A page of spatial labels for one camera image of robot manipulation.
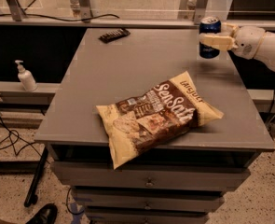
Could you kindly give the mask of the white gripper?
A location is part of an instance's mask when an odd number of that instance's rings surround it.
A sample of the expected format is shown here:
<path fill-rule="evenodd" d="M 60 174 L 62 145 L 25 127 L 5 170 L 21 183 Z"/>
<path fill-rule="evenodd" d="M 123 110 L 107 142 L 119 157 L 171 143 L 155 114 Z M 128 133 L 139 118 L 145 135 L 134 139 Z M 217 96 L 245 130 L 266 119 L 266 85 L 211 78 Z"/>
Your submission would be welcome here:
<path fill-rule="evenodd" d="M 199 42 L 213 49 L 232 50 L 235 55 L 250 60 L 257 53 L 265 32 L 263 28 L 255 26 L 239 28 L 237 24 L 223 22 L 221 33 L 201 33 Z"/>

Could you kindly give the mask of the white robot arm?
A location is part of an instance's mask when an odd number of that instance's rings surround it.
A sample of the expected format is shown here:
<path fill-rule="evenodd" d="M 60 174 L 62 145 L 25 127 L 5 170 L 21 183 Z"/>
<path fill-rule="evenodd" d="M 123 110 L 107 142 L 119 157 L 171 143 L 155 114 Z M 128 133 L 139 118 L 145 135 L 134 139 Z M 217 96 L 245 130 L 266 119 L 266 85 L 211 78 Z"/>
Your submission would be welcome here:
<path fill-rule="evenodd" d="M 201 33 L 199 41 L 218 50 L 231 50 L 247 60 L 256 59 L 275 72 L 275 33 L 257 26 L 224 23 L 220 33 Z"/>

